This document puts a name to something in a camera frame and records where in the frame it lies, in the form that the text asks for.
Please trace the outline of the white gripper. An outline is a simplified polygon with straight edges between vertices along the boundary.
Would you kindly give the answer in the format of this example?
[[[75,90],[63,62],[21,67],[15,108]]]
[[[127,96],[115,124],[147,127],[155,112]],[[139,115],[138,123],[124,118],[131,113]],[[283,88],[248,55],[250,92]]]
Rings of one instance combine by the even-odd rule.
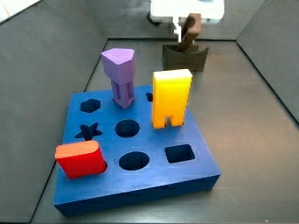
[[[151,0],[150,18],[156,23],[174,24],[178,42],[183,41],[180,19],[199,13],[203,23],[216,24],[224,16],[224,0]]]

